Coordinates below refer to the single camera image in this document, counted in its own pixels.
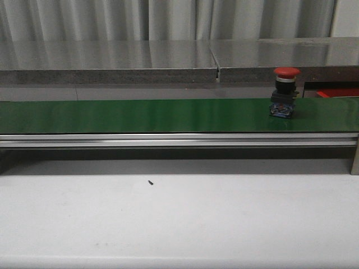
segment green conveyor belt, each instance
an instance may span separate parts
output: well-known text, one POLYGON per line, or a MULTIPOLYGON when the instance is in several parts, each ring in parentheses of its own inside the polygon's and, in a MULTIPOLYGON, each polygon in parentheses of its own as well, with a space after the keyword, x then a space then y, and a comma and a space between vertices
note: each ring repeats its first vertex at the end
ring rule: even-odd
POLYGON ((0 134, 358 132, 359 98, 297 99, 292 119, 269 99, 0 102, 0 134))

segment white curtain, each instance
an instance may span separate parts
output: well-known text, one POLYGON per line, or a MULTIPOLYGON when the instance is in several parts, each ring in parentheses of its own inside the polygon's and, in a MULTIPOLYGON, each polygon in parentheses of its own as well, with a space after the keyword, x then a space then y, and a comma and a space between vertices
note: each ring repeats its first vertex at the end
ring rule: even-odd
MULTIPOLYGON (((345 1, 0 0, 0 40, 325 37, 332 29, 340 33, 336 26, 346 16, 343 9, 336 12, 341 2, 345 1)), ((351 16, 358 21, 356 8, 351 16)), ((346 35, 356 31, 347 30, 346 35)))

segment stainless steel countertop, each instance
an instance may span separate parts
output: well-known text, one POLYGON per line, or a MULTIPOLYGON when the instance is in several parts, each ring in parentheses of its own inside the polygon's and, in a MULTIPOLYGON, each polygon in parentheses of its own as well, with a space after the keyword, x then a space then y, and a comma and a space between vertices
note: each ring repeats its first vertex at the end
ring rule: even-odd
POLYGON ((203 41, 18 41, 0 43, 2 84, 215 82, 203 41))
POLYGON ((3 85, 272 82, 278 66, 355 81, 358 65, 359 38, 0 42, 3 85))
POLYGON ((298 81, 355 81, 359 38, 213 40, 220 82, 273 81, 273 68, 299 67, 298 81))

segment red button cap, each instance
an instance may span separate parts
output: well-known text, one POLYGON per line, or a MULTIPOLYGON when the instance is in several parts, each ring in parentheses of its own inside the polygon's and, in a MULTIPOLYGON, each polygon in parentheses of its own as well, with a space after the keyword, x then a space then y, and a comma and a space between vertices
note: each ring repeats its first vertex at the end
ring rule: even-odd
POLYGON ((300 74, 301 71, 294 67, 278 67, 274 70, 274 73, 280 78, 295 78, 296 75, 300 74))

